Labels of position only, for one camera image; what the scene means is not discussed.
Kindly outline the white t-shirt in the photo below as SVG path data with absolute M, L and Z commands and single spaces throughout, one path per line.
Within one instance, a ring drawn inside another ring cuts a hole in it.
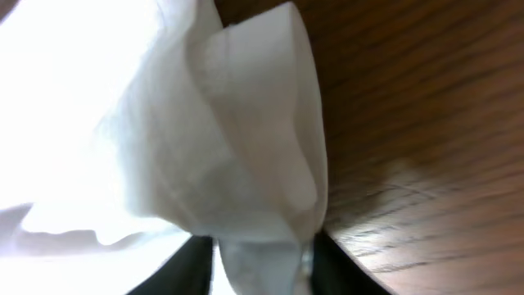
M 128 294 L 191 236 L 211 294 L 309 294 L 328 164 L 293 2 L 18 1 L 1 21 L 1 291 Z

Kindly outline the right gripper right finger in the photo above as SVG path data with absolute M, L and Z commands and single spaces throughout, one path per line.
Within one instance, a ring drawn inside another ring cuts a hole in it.
M 391 295 L 322 230 L 314 236 L 313 295 Z

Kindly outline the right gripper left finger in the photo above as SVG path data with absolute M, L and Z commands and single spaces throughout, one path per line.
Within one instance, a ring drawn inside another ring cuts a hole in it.
M 209 295 L 213 239 L 191 236 L 152 276 L 128 295 Z

